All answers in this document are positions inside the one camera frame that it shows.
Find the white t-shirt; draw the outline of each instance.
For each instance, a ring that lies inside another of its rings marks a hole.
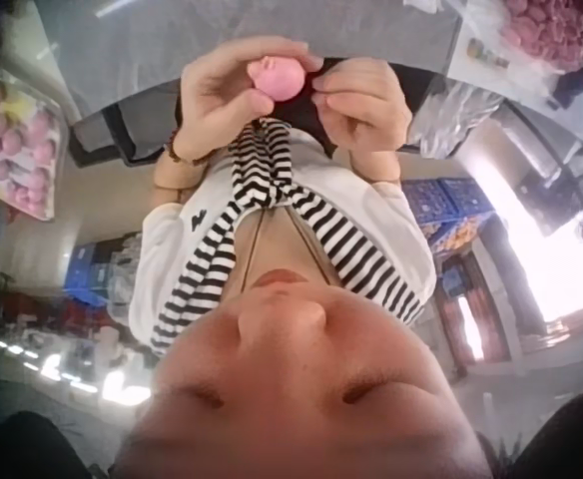
[[[292,131],[291,161],[293,180],[348,216],[396,265],[425,304],[435,288],[435,269],[402,189],[391,183],[370,185],[330,160],[319,143],[303,132]],[[130,305],[130,328],[142,343],[150,344],[159,313],[185,264],[231,199],[232,164],[230,159],[221,159],[210,165],[205,180],[184,206],[162,205],[145,218]]]

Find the nose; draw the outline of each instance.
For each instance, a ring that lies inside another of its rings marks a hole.
[[[293,356],[308,352],[325,335],[324,308],[318,302],[271,288],[271,293],[246,304],[241,311],[241,348],[275,348]]]

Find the lips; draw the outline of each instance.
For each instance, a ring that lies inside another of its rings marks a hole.
[[[289,269],[273,269],[272,271],[266,272],[261,277],[259,277],[252,288],[263,287],[273,284],[275,282],[307,282],[306,277],[301,276],[297,272],[291,271]]]

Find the blue plastic basket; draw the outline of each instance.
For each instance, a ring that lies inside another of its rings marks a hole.
[[[462,217],[437,180],[407,180],[402,190],[419,225],[447,223]]]
[[[438,182],[462,217],[493,212],[487,196],[473,179],[442,178]]]

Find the woman's left hand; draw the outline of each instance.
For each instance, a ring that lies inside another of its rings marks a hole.
[[[252,120],[269,115],[274,101],[253,88],[247,64],[265,56],[297,59],[307,72],[316,72],[322,59],[307,43],[283,37],[253,37],[224,43],[183,71],[183,128],[175,139],[182,158],[200,158],[225,147]]]
[[[320,122],[336,146],[371,153],[404,145],[411,112],[387,62],[345,60],[313,80],[313,87]]]

